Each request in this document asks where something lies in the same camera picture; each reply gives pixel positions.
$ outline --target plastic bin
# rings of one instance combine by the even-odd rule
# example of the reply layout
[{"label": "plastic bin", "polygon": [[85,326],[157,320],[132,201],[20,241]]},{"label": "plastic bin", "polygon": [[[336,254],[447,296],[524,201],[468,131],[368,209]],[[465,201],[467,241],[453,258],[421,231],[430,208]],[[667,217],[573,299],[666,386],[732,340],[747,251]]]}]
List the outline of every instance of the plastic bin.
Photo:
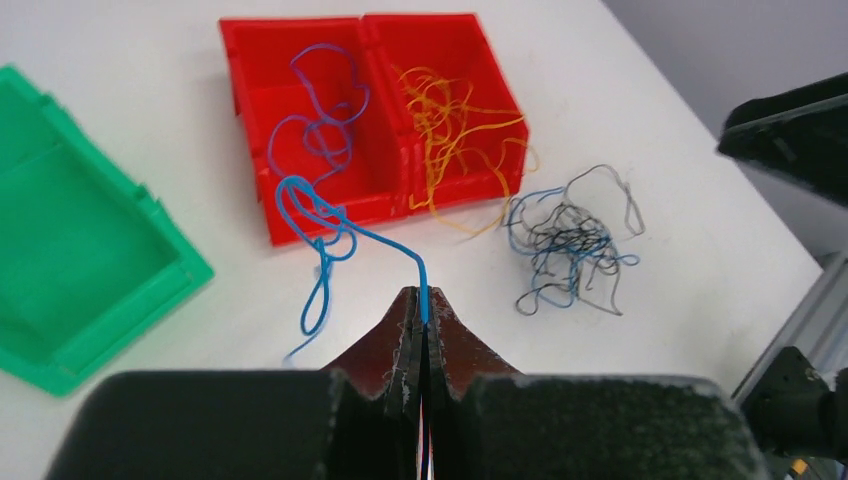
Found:
[{"label": "plastic bin", "polygon": [[[273,128],[290,114],[317,118],[290,60],[317,43],[348,50],[357,63],[359,80],[371,90],[363,117],[354,124],[354,157],[350,167],[316,186],[328,201],[347,208],[351,220],[371,224],[396,220],[426,208],[410,209],[410,195],[423,200],[425,174],[423,141],[415,132],[394,68],[426,66],[445,77],[463,78],[474,86],[469,104],[488,109],[518,107],[498,68],[486,37],[472,14],[365,15],[324,19],[222,19],[221,33],[230,66],[236,113],[241,114],[263,204],[271,243],[283,245],[297,239],[281,218],[275,191],[280,178],[269,167],[267,146]],[[321,105],[328,109],[347,100],[361,105],[361,91],[351,83],[350,67],[343,56],[315,51],[298,62],[313,81]],[[505,119],[485,119],[485,123]],[[470,118],[469,127],[482,122]],[[274,142],[274,157],[286,174],[313,180],[329,167],[303,146],[303,125],[292,122]],[[333,141],[332,132],[327,131]],[[525,122],[469,136],[466,146],[486,152],[493,161],[501,156],[502,141],[526,142]],[[506,145],[500,168],[510,194],[521,184],[525,148]],[[436,189],[439,207],[502,197],[503,188],[483,162],[463,172],[452,162]],[[294,216],[309,234],[325,233],[320,226]]]},{"label": "plastic bin", "polygon": [[212,270],[53,98],[0,68],[0,368],[72,391]]}]

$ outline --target yellow object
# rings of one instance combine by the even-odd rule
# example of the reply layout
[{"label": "yellow object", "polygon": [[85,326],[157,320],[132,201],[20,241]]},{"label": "yellow object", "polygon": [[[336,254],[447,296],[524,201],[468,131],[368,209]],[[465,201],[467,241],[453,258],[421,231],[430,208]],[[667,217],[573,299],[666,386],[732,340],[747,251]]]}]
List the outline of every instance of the yellow object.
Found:
[{"label": "yellow object", "polygon": [[[507,213],[508,197],[510,196],[506,178],[500,170],[506,158],[506,145],[514,143],[527,148],[529,146],[527,142],[521,139],[504,139],[501,142],[501,158],[498,163],[494,164],[486,152],[479,148],[466,147],[465,139],[475,132],[515,125],[522,122],[524,116],[521,112],[515,110],[492,110],[469,105],[468,102],[474,90],[474,86],[469,81],[449,80],[427,67],[415,67],[406,72],[402,72],[397,67],[394,68],[400,76],[400,84],[404,93],[411,98],[406,107],[412,116],[413,127],[424,140],[427,198],[416,202],[410,195],[409,207],[416,209],[427,206],[430,213],[438,221],[472,236],[479,235],[500,224]],[[464,91],[465,94],[456,96],[455,91]],[[514,118],[500,123],[479,124],[470,127],[469,116],[471,114],[507,115],[514,116]],[[536,167],[532,171],[536,171],[539,168],[539,159],[535,151],[532,153],[536,159]],[[504,191],[504,204],[500,215],[480,229],[472,229],[446,220],[439,215],[434,201],[436,187],[444,180],[448,165],[455,160],[459,163],[463,174],[467,174],[469,155],[480,157],[486,167],[497,177]]]}]

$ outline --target white table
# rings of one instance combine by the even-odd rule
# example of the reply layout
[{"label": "white table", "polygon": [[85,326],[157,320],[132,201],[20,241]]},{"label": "white table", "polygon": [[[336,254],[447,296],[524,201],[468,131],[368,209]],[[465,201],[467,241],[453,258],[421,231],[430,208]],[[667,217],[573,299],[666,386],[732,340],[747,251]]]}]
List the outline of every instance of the white table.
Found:
[{"label": "white table", "polygon": [[[70,398],[0,375],[0,478],[39,478],[80,402],[108,374],[281,367],[302,341],[298,318],[317,257],[303,246],[272,250],[267,242],[216,21],[359,14],[400,4],[0,6],[0,64],[14,61],[53,91],[108,155],[164,201],[217,270],[207,289]],[[428,217],[378,231],[421,253],[431,284],[444,290],[462,321],[524,372],[696,375],[732,391],[820,270],[738,168],[713,153],[715,140],[625,30],[594,0],[403,5],[479,11],[544,160],[524,191],[560,185],[608,162],[631,182],[648,232],[626,246],[642,263],[624,272],[624,317],[578,306],[527,318],[512,305],[527,276],[503,231],[467,240]],[[621,208],[613,198],[587,194],[582,203],[607,219],[604,212]],[[491,218],[497,208],[463,209],[450,218]],[[323,366],[416,281],[406,257],[363,242],[336,269],[330,323],[296,357],[297,366]]]}]

